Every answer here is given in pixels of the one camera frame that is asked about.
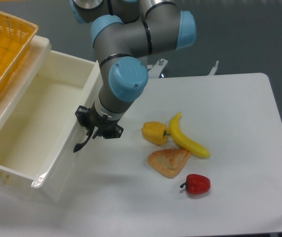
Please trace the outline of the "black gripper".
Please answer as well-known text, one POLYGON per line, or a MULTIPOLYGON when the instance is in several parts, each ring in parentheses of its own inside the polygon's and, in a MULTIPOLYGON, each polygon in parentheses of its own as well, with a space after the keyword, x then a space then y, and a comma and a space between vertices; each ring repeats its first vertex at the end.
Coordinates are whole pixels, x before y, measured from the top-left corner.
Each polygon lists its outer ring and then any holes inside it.
POLYGON ((95 108, 90 109, 79 105, 75 116, 82 127, 94 128, 93 139, 96 137, 103 137, 104 139, 120 138, 123 133, 123 128, 118 125, 118 119, 110 120, 108 115, 101 116, 95 108))

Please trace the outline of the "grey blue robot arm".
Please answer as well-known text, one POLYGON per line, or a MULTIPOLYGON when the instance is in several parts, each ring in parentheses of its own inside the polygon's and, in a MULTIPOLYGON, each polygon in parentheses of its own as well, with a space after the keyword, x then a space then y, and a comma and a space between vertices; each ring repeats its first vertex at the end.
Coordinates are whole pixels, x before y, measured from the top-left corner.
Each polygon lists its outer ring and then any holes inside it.
POLYGON ((93 105, 80 106, 76 117, 88 138, 119 138, 119 120, 148 82, 140 59, 192 45, 195 19, 172 0, 72 0, 70 5, 78 21, 91 24, 103 80, 93 105))

